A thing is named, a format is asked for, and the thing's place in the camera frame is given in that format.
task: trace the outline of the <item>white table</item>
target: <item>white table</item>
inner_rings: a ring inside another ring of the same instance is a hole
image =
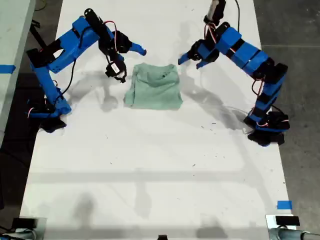
[[[14,65],[12,74],[0,73],[0,147],[14,97],[36,0],[0,0],[0,65]]]
[[[260,46],[252,0],[240,0],[240,32]],[[88,7],[148,50],[125,55],[177,64],[203,36],[210,0],[64,0],[57,37]],[[237,25],[227,1],[225,18]],[[65,129],[37,135],[21,216],[47,218],[45,239],[266,240],[266,214],[288,200],[277,145],[249,141],[240,121],[255,102],[252,80],[229,59],[178,67],[178,111],[123,106],[130,81],[107,79],[97,44],[76,62]],[[53,79],[65,88],[71,65]]]

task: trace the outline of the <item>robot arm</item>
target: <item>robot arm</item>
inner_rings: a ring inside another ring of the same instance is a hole
[[[182,55],[178,64],[181,65],[189,59],[201,60],[196,65],[199,69],[216,61],[222,53],[254,81],[263,81],[255,106],[244,119],[247,125],[255,129],[248,138],[262,146],[267,146],[271,142],[282,144],[284,143],[283,132],[290,128],[288,116],[281,111],[269,112],[269,110],[279,95],[288,67],[282,63],[275,65],[265,52],[245,42],[242,35],[227,22],[217,27],[216,23],[219,24],[223,17],[221,11],[223,12],[225,4],[225,0],[212,1],[209,13],[204,18],[208,25],[205,38],[198,40],[187,53]]]
[[[140,45],[131,42],[120,31],[111,32],[105,23],[92,9],[88,8],[84,12],[84,16],[80,16],[72,24],[72,28],[60,38],[40,51],[34,48],[26,52],[31,61],[31,68],[35,72],[47,97],[40,104],[30,104],[30,109],[32,109],[29,111],[30,117],[58,118],[60,115],[71,112],[71,107],[61,93],[61,90],[55,86],[49,71],[56,74],[72,62],[75,64],[77,58],[97,41],[99,49],[108,61],[106,75],[114,77],[122,83],[125,82],[127,69],[124,57],[119,53],[132,51],[144,56],[147,54],[147,51]],[[54,53],[59,50],[62,50],[62,53],[55,58]]]

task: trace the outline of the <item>cable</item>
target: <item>cable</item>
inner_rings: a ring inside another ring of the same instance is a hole
[[[259,96],[260,94],[258,94],[255,90],[254,90],[254,86],[255,86],[255,84],[256,84],[256,82],[257,82],[257,80],[255,79],[254,81],[253,81],[253,83],[252,83],[252,86],[251,86],[251,90],[252,90],[252,92],[255,94],[255,95],[257,95],[257,96]],[[278,110],[280,113],[282,113],[282,114],[284,114],[284,112],[279,108],[279,107],[276,107],[275,105],[271,105],[271,107],[273,107],[273,108],[275,108],[276,110]]]
[[[235,0],[235,3],[238,7],[238,32],[240,32],[240,6],[239,6],[239,3],[238,3],[238,0]]]
[[[114,21],[104,21],[103,24],[107,24],[107,23],[113,23],[114,24],[114,48],[115,48],[115,52],[117,53],[117,25]]]
[[[11,152],[9,152],[3,148],[0,148],[0,154],[6,154],[6,155],[12,157],[17,162],[21,163],[25,168],[27,168],[27,169],[29,168],[29,166],[27,164],[25,164],[24,161],[22,161],[19,157],[13,155]]]
[[[10,232],[10,231],[11,231],[10,229],[5,228],[5,227],[3,227],[3,226],[0,226],[0,229],[5,230],[6,232]]]
[[[88,29],[91,29],[92,27],[91,26],[87,26],[83,29],[83,31],[81,32],[81,36],[80,36],[80,42],[79,42],[79,46],[78,48],[80,49],[82,47],[82,42],[84,40],[84,35],[85,35],[85,32],[88,30]]]
[[[213,34],[212,31],[211,31],[211,28],[212,28],[213,30],[216,30],[216,25],[215,25],[214,23],[207,23],[207,24],[204,26],[204,39],[206,39],[206,36],[207,36],[207,26],[209,26],[210,35],[211,35],[214,43],[216,44],[216,43],[217,43],[217,40],[216,40],[214,34]]]
[[[7,234],[2,234],[1,235],[2,237],[6,237],[8,238],[9,240],[13,239],[13,240],[25,240],[23,238],[20,238],[20,237],[16,237],[16,236],[10,236],[10,235],[7,235]]]
[[[36,12],[38,12],[38,11],[41,11],[41,10],[43,10],[43,9],[45,9],[46,8],[46,6],[47,6],[47,0],[40,0],[41,2],[43,2],[43,7],[41,7],[41,8],[39,8],[39,9],[35,9],[34,11],[36,11]]]

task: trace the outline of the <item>blue tape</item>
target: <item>blue tape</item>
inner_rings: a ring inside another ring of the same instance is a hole
[[[292,210],[292,201],[278,201],[278,210]]]
[[[12,74],[15,69],[15,65],[0,65],[0,74]]]

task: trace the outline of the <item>green cloth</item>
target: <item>green cloth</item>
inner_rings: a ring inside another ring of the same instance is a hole
[[[125,94],[124,103],[135,109],[179,109],[183,102],[179,81],[175,65],[136,65],[133,69],[131,88]]]

